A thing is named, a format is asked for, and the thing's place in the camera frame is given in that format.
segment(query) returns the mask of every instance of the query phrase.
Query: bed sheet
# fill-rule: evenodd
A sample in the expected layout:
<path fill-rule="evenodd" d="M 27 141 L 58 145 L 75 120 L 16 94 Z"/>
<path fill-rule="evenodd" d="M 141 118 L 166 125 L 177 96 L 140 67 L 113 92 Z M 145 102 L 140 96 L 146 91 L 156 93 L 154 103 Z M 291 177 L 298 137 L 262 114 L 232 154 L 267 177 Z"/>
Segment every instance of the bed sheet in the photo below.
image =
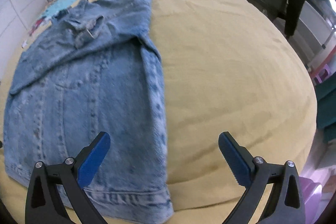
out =
<path fill-rule="evenodd" d="M 54 0 L 28 46 L 58 9 L 78 1 Z M 278 164 L 293 160 L 302 169 L 316 128 L 314 88 L 262 13 L 246 0 L 152 0 L 150 36 L 162 55 L 166 86 L 168 187 L 175 209 L 169 224 L 221 223 L 242 195 L 218 148 L 223 131 L 254 156 Z M 23 50 L 16 50 L 0 86 L 1 117 Z M 0 197 L 22 224 L 26 189 L 5 174 L 1 150 L 0 165 Z"/>

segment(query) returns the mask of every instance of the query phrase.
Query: blue denim jacket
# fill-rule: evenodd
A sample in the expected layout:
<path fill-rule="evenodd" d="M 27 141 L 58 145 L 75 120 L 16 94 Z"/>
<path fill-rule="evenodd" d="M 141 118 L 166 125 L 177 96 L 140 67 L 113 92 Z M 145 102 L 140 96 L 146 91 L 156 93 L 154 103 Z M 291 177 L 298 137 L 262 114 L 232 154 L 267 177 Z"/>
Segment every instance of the blue denim jacket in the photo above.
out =
<path fill-rule="evenodd" d="M 81 0 L 22 54 L 7 99 L 5 168 L 28 186 L 35 162 L 76 156 L 100 131 L 111 148 L 90 186 L 102 215 L 165 222 L 167 137 L 151 0 Z M 64 190 L 61 196 L 70 206 Z"/>

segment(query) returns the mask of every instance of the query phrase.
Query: tiled wall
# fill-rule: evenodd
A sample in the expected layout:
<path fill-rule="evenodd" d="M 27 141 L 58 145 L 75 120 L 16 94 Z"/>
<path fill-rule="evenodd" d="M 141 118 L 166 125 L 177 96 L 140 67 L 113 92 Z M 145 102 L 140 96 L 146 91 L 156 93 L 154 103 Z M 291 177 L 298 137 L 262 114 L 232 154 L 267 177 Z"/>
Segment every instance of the tiled wall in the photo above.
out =
<path fill-rule="evenodd" d="M 47 0 L 0 0 L 0 81 L 6 64 Z"/>

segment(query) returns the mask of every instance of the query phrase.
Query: purple plastic object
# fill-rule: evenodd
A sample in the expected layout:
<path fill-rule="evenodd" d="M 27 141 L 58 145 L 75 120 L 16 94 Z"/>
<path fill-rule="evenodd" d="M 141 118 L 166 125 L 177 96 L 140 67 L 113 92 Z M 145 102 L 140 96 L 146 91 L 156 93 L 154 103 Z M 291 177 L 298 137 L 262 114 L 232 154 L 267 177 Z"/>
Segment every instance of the purple plastic object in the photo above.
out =
<path fill-rule="evenodd" d="M 328 79 L 332 75 L 331 70 L 328 64 L 325 64 L 324 67 L 319 71 L 319 73 L 314 78 L 316 84 L 321 84 L 325 79 Z"/>
<path fill-rule="evenodd" d="M 322 196 L 322 185 L 311 179 L 299 177 L 306 211 L 306 224 L 313 224 Z"/>

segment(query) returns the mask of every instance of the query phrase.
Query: mattress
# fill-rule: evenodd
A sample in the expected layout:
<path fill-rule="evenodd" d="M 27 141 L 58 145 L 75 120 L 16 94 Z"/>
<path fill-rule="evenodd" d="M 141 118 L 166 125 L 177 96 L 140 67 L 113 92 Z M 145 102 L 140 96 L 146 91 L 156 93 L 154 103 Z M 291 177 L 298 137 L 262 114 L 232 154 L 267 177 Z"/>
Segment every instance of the mattress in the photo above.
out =
<path fill-rule="evenodd" d="M 30 31 L 27 47 L 57 10 L 78 2 L 53 0 Z M 261 12 L 246 0 L 152 0 L 150 37 L 162 55 L 165 79 L 167 183 L 175 210 L 169 224 L 222 223 L 241 197 L 245 189 L 218 148 L 223 131 L 253 156 L 277 164 L 293 160 L 302 169 L 316 129 L 314 88 L 297 54 Z M 18 47 L 6 68 L 1 117 L 27 47 Z M 0 150 L 0 197 L 23 224 L 26 188 L 6 175 L 3 162 Z"/>

